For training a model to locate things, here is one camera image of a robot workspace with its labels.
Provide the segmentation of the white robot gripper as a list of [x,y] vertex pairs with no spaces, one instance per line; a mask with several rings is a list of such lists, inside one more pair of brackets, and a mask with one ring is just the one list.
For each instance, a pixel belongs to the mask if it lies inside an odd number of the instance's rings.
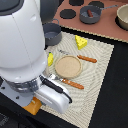
[[42,104],[64,113],[72,102],[65,87],[43,76],[24,83],[4,80],[0,85],[0,92],[22,108],[29,105],[36,97]]

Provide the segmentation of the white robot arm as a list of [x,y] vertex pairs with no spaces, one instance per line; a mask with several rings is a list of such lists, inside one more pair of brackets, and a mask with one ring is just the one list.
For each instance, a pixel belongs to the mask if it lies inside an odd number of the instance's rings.
[[43,23],[58,0],[0,0],[0,92],[35,115],[44,103],[64,113],[72,99],[48,75]]

